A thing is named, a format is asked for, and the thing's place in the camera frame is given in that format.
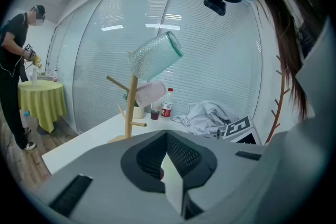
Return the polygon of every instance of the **plastic bottle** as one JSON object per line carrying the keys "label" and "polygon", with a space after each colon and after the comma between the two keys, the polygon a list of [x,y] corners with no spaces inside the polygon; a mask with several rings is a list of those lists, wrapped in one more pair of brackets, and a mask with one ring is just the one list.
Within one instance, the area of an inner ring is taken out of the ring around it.
{"label": "plastic bottle", "polygon": [[165,95],[162,102],[161,116],[164,119],[170,119],[173,107],[173,88],[168,88],[168,93]]}
{"label": "plastic bottle", "polygon": [[55,69],[53,82],[57,82],[57,69]]}

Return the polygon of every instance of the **long brown hair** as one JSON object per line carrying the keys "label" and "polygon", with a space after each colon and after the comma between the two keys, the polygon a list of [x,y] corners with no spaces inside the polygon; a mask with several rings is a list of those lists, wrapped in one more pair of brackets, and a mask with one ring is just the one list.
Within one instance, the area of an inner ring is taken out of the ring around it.
{"label": "long brown hair", "polygon": [[[284,0],[264,0],[272,14],[278,40],[281,69],[285,72],[287,82],[292,80],[291,98],[300,109],[300,118],[307,116],[307,98],[296,80],[295,75],[302,67],[298,49],[298,37],[291,13]],[[325,11],[319,0],[295,0],[311,41],[315,42],[322,30]]]}

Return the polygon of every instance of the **yellow tablecloth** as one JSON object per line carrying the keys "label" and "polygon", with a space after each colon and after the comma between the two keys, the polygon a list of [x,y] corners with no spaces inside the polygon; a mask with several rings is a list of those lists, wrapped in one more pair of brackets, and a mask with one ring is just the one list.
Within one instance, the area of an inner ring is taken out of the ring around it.
{"label": "yellow tablecloth", "polygon": [[51,133],[57,116],[67,113],[64,102],[63,85],[59,82],[38,80],[37,86],[31,81],[18,86],[19,108],[29,110],[30,115],[38,118],[40,126]]}

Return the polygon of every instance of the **crumpled white towel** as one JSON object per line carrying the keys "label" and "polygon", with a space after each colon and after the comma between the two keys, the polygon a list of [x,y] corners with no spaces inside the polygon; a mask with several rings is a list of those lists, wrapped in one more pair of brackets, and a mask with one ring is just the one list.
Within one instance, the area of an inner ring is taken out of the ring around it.
{"label": "crumpled white towel", "polygon": [[172,117],[173,121],[182,123],[188,132],[195,135],[217,133],[220,126],[226,126],[238,119],[231,108],[216,101],[189,104],[186,115]]}

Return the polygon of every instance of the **textured glass cup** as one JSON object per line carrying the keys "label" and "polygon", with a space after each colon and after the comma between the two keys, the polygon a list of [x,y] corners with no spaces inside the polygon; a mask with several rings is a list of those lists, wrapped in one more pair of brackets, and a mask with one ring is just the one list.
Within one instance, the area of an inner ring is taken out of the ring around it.
{"label": "textured glass cup", "polygon": [[136,77],[149,80],[182,56],[182,47],[179,41],[171,31],[168,31],[152,38],[130,54],[128,63]]}

